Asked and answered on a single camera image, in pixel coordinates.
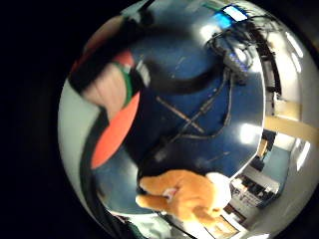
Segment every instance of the stuffed cat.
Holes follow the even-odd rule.
[[[220,173],[205,176],[188,170],[169,170],[159,176],[146,176],[138,195],[140,207],[165,211],[183,222],[199,222],[209,228],[231,199],[229,178]]]

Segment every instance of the cable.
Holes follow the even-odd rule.
[[[228,106],[227,106],[227,113],[226,113],[226,116],[223,120],[223,124],[222,124],[222,127],[216,131],[216,132],[213,132],[209,135],[200,135],[200,134],[187,134],[187,133],[184,133],[184,134],[181,134],[180,136],[181,137],[185,137],[185,138],[192,138],[192,139],[213,139],[217,136],[219,136],[222,131],[224,130],[224,128],[229,125],[229,122],[230,122],[230,118],[231,118],[231,106],[232,106],[232,88],[233,88],[233,74],[232,76],[230,77],[230,83],[229,83],[229,92],[228,92]]]
[[[176,224],[174,224],[172,221],[170,221],[168,218],[165,218],[160,212],[156,212],[156,214],[165,222],[168,223],[169,226],[174,227],[175,229],[177,229],[178,231],[180,231],[181,233],[186,234],[189,238],[191,239],[197,239],[196,237],[194,237],[193,235],[191,235],[190,233],[186,232],[185,230],[181,229],[180,227],[178,227]]]

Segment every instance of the desk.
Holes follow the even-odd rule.
[[[150,34],[130,47],[136,62],[152,58],[176,78],[196,76],[213,64],[214,56],[198,47],[199,28],[194,27],[207,24],[213,12],[203,7],[194,12],[176,11],[183,9],[183,4],[184,1],[157,1],[152,5],[151,9],[157,7],[158,25],[182,29],[184,35]],[[144,174],[157,175],[183,168],[201,174],[217,171],[231,177],[243,168],[257,151],[264,117],[263,76],[257,57],[252,69],[247,85],[234,87],[231,121],[218,137],[210,140],[180,138],[164,148],[165,156],[161,160],[150,157]],[[107,163],[95,170],[100,198],[109,210],[121,215],[151,213],[135,203],[137,165],[161,137],[177,132],[184,124],[184,120],[161,105],[157,97],[191,117],[221,81],[221,75],[215,76],[205,89],[189,95],[157,94],[150,89],[141,92],[137,116],[123,145]],[[226,86],[212,109],[196,121],[206,132],[221,127],[227,95]],[[194,132],[194,129],[189,127],[187,132]]]

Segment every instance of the black cable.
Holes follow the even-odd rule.
[[[139,12],[143,12],[147,10],[156,0],[149,0],[147,1],[140,9]]]
[[[197,239],[196,237],[194,237],[193,235],[191,235],[190,233],[186,232],[185,230],[181,229],[180,227],[178,227],[176,224],[174,224],[172,221],[170,221],[168,218],[165,218],[160,212],[156,212],[156,214],[163,219],[165,222],[168,223],[169,226],[176,228],[177,230],[179,230],[180,232],[186,234],[189,238],[191,239]]]
[[[212,238],[215,238],[215,237],[208,231],[207,228],[204,227],[204,229],[205,229],[205,231],[206,231]]]
[[[181,134],[180,137],[184,137],[184,138],[191,138],[191,139],[213,139],[217,136],[219,136],[222,131],[225,129],[226,126],[229,125],[229,122],[230,122],[230,118],[231,118],[231,106],[232,106],[232,89],[233,89],[233,74],[232,76],[230,76],[230,83],[229,83],[229,92],[228,92],[228,106],[227,106],[227,113],[226,113],[226,116],[223,120],[223,124],[222,124],[222,127],[219,128],[218,131],[216,132],[213,132],[209,135],[200,135],[200,134]]]

